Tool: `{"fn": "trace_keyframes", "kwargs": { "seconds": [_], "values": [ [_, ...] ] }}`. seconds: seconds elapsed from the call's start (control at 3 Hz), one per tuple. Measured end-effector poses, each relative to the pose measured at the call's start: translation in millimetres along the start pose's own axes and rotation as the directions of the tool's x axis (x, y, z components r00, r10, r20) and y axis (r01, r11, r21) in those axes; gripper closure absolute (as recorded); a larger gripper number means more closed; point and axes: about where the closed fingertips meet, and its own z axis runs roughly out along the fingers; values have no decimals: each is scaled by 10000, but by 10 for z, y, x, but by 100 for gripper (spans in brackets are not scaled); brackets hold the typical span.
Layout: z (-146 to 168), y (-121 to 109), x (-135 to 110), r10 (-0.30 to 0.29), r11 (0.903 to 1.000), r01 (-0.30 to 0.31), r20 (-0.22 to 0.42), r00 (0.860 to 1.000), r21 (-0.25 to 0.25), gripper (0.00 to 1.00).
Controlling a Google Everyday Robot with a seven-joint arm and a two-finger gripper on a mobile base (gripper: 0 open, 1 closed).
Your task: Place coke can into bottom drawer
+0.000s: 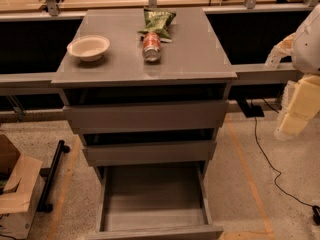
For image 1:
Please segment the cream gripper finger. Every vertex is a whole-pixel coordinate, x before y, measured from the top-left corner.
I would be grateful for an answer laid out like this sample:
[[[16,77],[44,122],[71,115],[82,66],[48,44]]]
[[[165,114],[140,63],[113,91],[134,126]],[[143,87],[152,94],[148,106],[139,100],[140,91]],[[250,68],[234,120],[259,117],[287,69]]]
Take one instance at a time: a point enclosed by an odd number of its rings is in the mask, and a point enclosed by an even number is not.
[[[304,75],[298,82],[289,81],[281,106],[275,137],[285,141],[297,137],[320,112],[320,76]]]
[[[273,46],[265,62],[268,69],[277,69],[283,58],[292,55],[294,37],[295,34],[292,33]]]

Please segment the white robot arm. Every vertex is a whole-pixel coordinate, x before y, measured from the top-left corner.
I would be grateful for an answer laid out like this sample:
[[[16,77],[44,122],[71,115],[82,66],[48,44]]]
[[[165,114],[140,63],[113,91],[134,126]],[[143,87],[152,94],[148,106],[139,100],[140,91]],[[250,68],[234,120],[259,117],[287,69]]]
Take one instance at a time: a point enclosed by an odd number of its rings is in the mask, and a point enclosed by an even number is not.
[[[272,48],[265,67],[275,70],[288,56],[303,77],[298,82],[289,81],[284,89],[275,130],[279,140],[297,137],[320,112],[320,5],[294,33]]]

